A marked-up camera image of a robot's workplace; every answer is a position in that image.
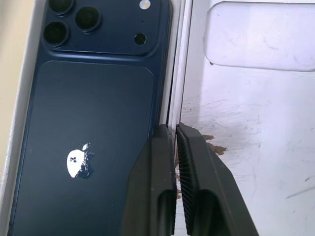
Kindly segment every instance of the camera lens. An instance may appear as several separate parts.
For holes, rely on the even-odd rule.
[[[50,9],[57,14],[65,14],[71,9],[73,0],[49,0]]]
[[[147,37],[144,33],[139,33],[134,37],[134,41],[138,45],[143,45],[147,41]]]
[[[75,23],[84,32],[94,30],[100,22],[100,15],[95,7],[82,7],[75,16]]]
[[[44,30],[44,39],[52,46],[60,46],[68,38],[68,30],[62,22],[52,22]]]

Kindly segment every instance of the scratched surface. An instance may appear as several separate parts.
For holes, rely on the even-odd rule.
[[[315,73],[211,65],[203,52],[211,4],[193,5],[181,121],[227,148],[219,157],[261,236],[313,236]]]

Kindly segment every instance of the damaged logo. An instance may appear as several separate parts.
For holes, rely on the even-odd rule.
[[[91,159],[94,153],[91,151],[91,144],[84,144],[81,150],[73,150],[67,158],[68,172],[72,178],[89,178],[93,173]]]

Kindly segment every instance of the phone back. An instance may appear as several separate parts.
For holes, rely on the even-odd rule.
[[[158,124],[171,7],[46,8],[9,235],[118,236],[130,170]]]

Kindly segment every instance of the white surface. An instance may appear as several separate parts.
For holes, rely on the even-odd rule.
[[[220,158],[261,236],[313,236],[315,73],[211,65],[203,37],[215,3],[193,3],[182,122],[227,147]]]
[[[205,54],[217,65],[315,69],[315,4],[222,2],[207,14]]]

